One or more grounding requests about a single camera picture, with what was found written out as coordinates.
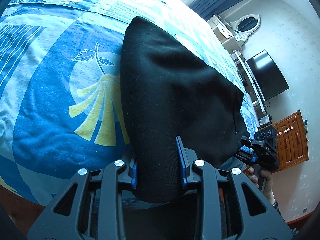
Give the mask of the person's right hand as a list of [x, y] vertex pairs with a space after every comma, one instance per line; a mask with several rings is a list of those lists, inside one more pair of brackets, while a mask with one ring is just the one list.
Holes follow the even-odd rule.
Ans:
[[[258, 178], [254, 174], [255, 170], [253, 167], [250, 167], [248, 169], [248, 178], [250, 181], [257, 187], [259, 188], [258, 185]], [[266, 197], [266, 199], [270, 202], [271, 205], [274, 205], [276, 203], [276, 199], [274, 197], [272, 187], [273, 187], [273, 176], [270, 171], [267, 170], [261, 170], [260, 175], [264, 178], [265, 180], [265, 186], [262, 191], [263, 195]]]

